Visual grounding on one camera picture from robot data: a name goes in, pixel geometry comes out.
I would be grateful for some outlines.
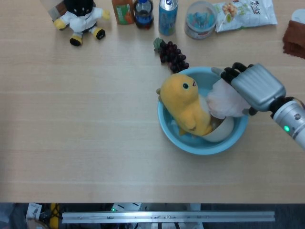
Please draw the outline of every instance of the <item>brown towel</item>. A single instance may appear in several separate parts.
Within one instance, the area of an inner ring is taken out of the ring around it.
[[[283,42],[284,53],[305,59],[305,24],[289,21]]]

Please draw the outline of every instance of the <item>packaged food bag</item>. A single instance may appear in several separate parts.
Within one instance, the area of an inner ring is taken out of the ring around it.
[[[214,4],[216,32],[262,25],[277,25],[272,0],[233,0]]]

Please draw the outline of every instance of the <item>wooden table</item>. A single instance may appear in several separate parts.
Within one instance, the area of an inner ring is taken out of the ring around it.
[[[260,62],[305,100],[305,60],[282,53],[303,0],[274,0],[278,26],[177,43],[191,66]],[[107,36],[69,44],[37,0],[1,0],[0,201],[304,203],[305,153],[269,117],[250,118],[240,141],[214,156],[175,147],[157,118],[155,90],[170,75],[153,52],[158,33],[99,22]]]

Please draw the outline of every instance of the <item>black plush doll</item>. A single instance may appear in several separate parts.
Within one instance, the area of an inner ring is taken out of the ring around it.
[[[54,25],[57,29],[64,29],[68,24],[73,30],[70,43],[74,46],[82,44],[82,35],[91,32],[98,40],[105,36],[105,30],[96,26],[99,18],[110,19],[110,12],[94,7],[93,0],[64,0],[67,12],[58,18]]]

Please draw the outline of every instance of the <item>yellow stuffed animal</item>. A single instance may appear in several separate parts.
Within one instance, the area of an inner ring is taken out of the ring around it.
[[[180,134],[204,136],[212,132],[211,116],[202,108],[198,85],[187,75],[173,74],[157,90],[159,100],[174,117]]]

